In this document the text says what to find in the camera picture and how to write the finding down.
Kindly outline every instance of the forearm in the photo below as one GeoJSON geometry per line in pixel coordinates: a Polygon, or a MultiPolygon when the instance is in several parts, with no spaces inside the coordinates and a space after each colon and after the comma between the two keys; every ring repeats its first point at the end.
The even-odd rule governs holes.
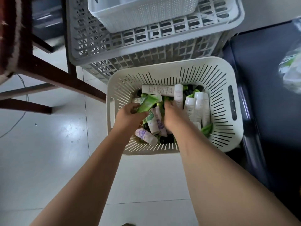
{"type": "Polygon", "coordinates": [[[173,130],[200,225],[299,225],[253,176],[191,124],[173,130]]]}
{"type": "Polygon", "coordinates": [[[32,226],[98,225],[128,141],[112,131],[32,226]]]}

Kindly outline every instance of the wooden chair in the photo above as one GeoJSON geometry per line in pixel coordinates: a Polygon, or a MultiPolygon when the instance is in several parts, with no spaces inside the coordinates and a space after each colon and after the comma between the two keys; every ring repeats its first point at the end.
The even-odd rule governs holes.
{"type": "MultiPolygon", "coordinates": [[[[69,62],[65,37],[68,73],[32,54],[33,44],[47,53],[54,51],[32,32],[32,0],[0,0],[0,84],[15,73],[46,83],[0,93],[0,108],[51,114],[52,108],[12,99],[16,96],[66,88],[106,103],[106,94],[77,79],[76,68],[69,62]]],[[[66,1],[62,0],[63,23],[66,29],[66,1]]]]}

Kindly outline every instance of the plastic bag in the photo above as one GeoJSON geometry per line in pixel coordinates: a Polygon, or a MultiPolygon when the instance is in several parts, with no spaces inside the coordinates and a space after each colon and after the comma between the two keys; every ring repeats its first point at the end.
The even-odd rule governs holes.
{"type": "Polygon", "coordinates": [[[284,87],[301,94],[301,16],[292,20],[300,31],[297,40],[279,64],[278,72],[283,79],[284,87]]]}

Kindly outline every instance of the cable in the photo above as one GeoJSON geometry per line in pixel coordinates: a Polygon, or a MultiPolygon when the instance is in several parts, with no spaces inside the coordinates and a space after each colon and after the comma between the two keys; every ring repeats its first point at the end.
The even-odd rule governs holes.
{"type": "MultiPolygon", "coordinates": [[[[21,76],[18,75],[18,74],[17,74],[17,76],[20,78],[20,80],[21,80],[21,82],[22,82],[24,88],[26,88],[25,83],[24,83],[23,79],[21,78],[21,76]]],[[[26,101],[27,101],[27,102],[29,101],[28,94],[26,95],[26,101]]],[[[14,127],[22,120],[22,118],[25,116],[25,114],[26,114],[26,112],[23,113],[23,115],[21,116],[21,118],[20,118],[20,119],[19,119],[19,120],[11,127],[11,129],[10,129],[9,131],[7,131],[7,132],[4,133],[2,136],[0,136],[0,139],[1,139],[2,137],[4,137],[6,134],[8,134],[11,130],[13,130],[13,128],[14,128],[14,127]]]]}

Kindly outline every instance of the white tile floor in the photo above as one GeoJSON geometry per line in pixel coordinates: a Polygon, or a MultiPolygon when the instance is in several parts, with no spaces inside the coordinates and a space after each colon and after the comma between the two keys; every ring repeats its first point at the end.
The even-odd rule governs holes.
{"type": "MultiPolygon", "coordinates": [[[[34,54],[67,71],[65,50],[34,54]]],[[[107,92],[80,67],[78,78],[107,92]]],[[[40,84],[22,76],[26,86],[40,84]]],[[[17,76],[0,92],[22,87],[17,76]]],[[[52,115],[26,113],[0,139],[0,225],[29,225],[85,163],[107,135],[106,105],[78,93],[55,89],[29,95],[55,107],[52,115]]],[[[0,136],[23,112],[0,109],[0,136]]],[[[179,154],[122,156],[100,225],[198,225],[179,154]]]]}

